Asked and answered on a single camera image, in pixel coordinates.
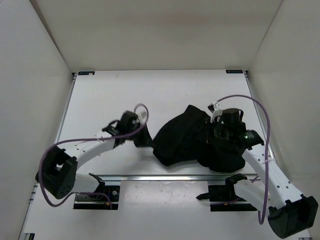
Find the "black pleated skirt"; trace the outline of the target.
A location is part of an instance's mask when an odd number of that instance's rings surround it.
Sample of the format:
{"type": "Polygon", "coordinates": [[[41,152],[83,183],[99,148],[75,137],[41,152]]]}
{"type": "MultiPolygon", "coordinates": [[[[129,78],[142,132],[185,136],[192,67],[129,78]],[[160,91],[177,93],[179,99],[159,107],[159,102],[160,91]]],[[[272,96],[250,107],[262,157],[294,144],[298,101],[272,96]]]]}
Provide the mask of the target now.
{"type": "Polygon", "coordinates": [[[172,165],[196,160],[218,173],[233,173],[245,167],[245,160],[233,152],[223,152],[207,142],[206,120],[209,115],[188,105],[185,111],[168,121],[153,139],[153,155],[159,162],[172,165]]]}

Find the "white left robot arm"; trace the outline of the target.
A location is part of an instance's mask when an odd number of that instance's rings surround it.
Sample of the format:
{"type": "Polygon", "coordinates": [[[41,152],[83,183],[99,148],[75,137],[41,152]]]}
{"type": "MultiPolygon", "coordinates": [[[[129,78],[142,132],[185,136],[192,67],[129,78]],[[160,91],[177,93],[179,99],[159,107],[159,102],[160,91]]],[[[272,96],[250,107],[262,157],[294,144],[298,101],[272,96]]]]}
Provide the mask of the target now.
{"type": "Polygon", "coordinates": [[[57,200],[72,193],[88,193],[93,199],[104,195],[105,184],[93,173],[81,174],[78,169],[93,158],[114,150],[125,141],[133,141],[137,148],[152,147],[147,128],[147,111],[125,111],[92,138],[73,140],[69,147],[54,145],[40,162],[36,180],[43,193],[49,192],[57,200]]]}

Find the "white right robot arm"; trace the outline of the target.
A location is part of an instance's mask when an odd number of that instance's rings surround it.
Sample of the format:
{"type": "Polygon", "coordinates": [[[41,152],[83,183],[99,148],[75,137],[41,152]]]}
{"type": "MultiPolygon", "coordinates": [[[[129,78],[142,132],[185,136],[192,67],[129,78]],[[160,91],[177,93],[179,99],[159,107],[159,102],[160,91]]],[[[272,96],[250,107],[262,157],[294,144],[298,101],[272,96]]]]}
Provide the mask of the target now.
{"type": "Polygon", "coordinates": [[[279,168],[268,153],[264,140],[255,130],[248,130],[242,121],[244,112],[238,108],[221,109],[209,106],[212,113],[207,127],[207,142],[216,144],[222,153],[231,153],[248,163],[256,172],[265,190],[243,174],[226,178],[224,195],[229,200],[242,198],[267,218],[272,231],[285,239],[313,226],[318,202],[306,197],[279,168]]]}

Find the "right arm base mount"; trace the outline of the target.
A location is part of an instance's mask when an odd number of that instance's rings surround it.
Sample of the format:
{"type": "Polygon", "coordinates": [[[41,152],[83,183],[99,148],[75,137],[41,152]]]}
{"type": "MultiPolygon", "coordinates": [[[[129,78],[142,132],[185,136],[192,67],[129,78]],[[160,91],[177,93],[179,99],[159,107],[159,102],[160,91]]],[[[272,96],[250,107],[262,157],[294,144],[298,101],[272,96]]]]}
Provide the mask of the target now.
{"type": "Polygon", "coordinates": [[[225,185],[209,185],[208,192],[196,197],[199,201],[209,200],[211,212],[255,212],[257,209],[243,198],[231,195],[225,185]]]}

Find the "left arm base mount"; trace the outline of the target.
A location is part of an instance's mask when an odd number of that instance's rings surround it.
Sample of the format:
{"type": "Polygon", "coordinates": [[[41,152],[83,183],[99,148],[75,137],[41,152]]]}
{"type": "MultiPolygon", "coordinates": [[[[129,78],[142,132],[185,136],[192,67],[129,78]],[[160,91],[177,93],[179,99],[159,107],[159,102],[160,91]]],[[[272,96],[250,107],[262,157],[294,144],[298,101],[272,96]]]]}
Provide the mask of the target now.
{"type": "Polygon", "coordinates": [[[120,199],[120,182],[105,182],[103,193],[107,195],[86,195],[77,193],[74,197],[74,210],[118,210],[120,199]]]}

